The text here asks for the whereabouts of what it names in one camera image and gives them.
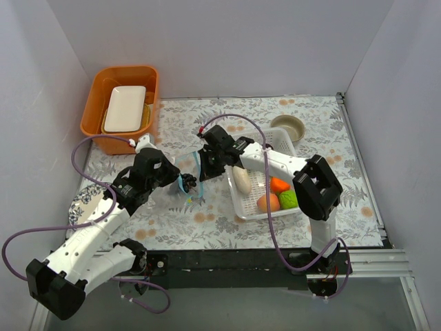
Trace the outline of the dark grape bunch toy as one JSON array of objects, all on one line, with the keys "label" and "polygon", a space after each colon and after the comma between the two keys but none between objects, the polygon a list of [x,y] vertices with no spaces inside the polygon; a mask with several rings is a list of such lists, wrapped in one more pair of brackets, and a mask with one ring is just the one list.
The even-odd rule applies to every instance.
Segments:
[{"label": "dark grape bunch toy", "polygon": [[180,189],[188,193],[191,189],[196,187],[197,178],[192,174],[181,174],[178,178],[178,184]]}]

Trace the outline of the white radish toy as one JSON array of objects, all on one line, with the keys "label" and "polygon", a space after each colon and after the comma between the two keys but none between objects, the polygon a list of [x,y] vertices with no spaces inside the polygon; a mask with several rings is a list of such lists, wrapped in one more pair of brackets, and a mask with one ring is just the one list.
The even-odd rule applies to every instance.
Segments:
[{"label": "white radish toy", "polygon": [[232,174],[237,189],[245,195],[250,194],[252,191],[252,184],[249,179],[248,171],[238,166],[234,166],[232,168]]}]

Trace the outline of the clear zip top bag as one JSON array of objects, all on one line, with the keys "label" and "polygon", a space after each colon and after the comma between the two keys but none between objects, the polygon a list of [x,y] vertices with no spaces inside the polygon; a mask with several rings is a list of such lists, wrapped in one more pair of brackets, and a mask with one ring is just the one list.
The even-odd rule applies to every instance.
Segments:
[{"label": "clear zip top bag", "polygon": [[173,158],[181,172],[176,180],[157,188],[149,197],[147,207],[153,212],[182,211],[203,198],[204,187],[199,181],[201,162],[197,151]]}]

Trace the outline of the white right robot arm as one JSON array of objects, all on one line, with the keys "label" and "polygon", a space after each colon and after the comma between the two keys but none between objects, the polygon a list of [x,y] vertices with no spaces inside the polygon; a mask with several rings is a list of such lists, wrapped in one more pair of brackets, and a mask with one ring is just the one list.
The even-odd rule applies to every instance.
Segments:
[{"label": "white right robot arm", "polygon": [[304,267],[294,267],[283,260],[287,268],[295,272],[313,268],[327,274],[336,267],[340,249],[336,212],[342,186],[326,159],[317,154],[309,159],[293,157],[247,137],[234,139],[219,125],[207,131],[200,128],[198,137],[205,141],[199,150],[201,181],[220,176],[226,166],[237,166],[293,185],[298,207],[308,216],[311,226],[311,261]]}]

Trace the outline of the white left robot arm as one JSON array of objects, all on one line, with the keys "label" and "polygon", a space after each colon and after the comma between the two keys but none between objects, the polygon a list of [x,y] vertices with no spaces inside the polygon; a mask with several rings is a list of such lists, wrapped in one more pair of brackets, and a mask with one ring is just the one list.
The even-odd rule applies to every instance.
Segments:
[{"label": "white left robot arm", "polygon": [[163,272],[164,255],[149,256],[138,241],[125,239],[100,257],[97,250],[147,203],[157,188],[180,177],[181,171],[156,148],[143,148],[132,166],[113,180],[88,221],[44,261],[32,260],[25,269],[32,298],[60,320],[72,317],[86,296],[120,273],[149,277]]}]

